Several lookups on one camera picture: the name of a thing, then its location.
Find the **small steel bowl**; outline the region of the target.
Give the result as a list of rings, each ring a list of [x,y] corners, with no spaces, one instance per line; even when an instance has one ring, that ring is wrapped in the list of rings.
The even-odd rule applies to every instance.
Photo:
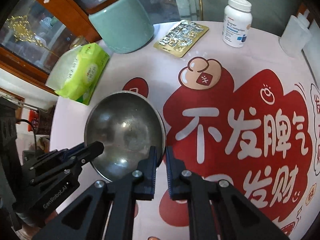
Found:
[[[104,151],[91,165],[103,178],[115,181],[136,170],[152,146],[156,148],[156,164],[161,164],[165,128],[147,98],[120,91],[101,100],[88,116],[84,142],[89,145],[95,141],[103,143]]]

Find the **green tissue pack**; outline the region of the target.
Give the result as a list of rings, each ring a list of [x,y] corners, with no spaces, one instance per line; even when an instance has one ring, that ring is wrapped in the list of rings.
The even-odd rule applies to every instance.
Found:
[[[88,105],[109,58],[96,43],[77,46],[58,59],[46,86],[65,99]]]

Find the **pink printed tablecloth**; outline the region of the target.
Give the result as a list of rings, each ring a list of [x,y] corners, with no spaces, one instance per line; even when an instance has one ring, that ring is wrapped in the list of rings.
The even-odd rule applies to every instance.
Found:
[[[51,149],[84,140],[91,109],[109,94],[136,91],[162,116],[167,144],[204,179],[225,179],[291,239],[309,235],[319,214],[319,90],[303,55],[251,29],[242,48],[222,40],[222,24],[184,57],[153,42],[113,54],[91,103],[59,98]]]

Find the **wooden glass sliding door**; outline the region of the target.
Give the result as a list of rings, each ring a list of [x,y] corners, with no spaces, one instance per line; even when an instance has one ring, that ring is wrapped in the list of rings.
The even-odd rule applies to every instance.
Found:
[[[98,0],[1,0],[1,88],[24,96],[53,93],[48,75],[78,36],[100,35],[89,10]],[[248,0],[255,28],[280,35],[303,0]],[[152,23],[182,19],[221,21],[227,0],[140,0]]]

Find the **teal ceramic jar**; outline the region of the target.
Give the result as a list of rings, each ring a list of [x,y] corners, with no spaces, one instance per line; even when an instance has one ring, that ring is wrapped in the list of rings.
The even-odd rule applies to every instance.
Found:
[[[105,44],[118,54],[145,46],[155,31],[139,0],[96,0],[86,9]]]

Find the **gold pill blister pack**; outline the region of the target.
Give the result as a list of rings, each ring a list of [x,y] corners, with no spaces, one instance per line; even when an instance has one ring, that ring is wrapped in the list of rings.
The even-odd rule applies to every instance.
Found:
[[[157,41],[153,47],[182,58],[208,30],[207,26],[188,20],[181,20]]]

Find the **white storage cabinet box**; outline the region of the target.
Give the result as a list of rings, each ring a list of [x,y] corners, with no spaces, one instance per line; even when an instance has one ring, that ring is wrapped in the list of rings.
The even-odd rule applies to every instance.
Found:
[[[320,78],[320,29],[315,20],[310,24],[311,40],[303,48],[306,60],[319,86]]]

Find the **clear squeeze bottle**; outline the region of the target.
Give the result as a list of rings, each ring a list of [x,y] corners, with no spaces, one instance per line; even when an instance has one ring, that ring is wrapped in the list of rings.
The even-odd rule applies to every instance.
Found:
[[[287,26],[279,40],[282,50],[290,57],[297,57],[311,40],[310,22],[305,15],[290,16]]]

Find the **white supplement bottle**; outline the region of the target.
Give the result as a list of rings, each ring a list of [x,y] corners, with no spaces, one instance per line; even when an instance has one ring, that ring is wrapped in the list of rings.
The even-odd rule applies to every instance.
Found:
[[[252,24],[252,4],[247,0],[228,0],[224,10],[223,41],[233,47],[242,48]]]

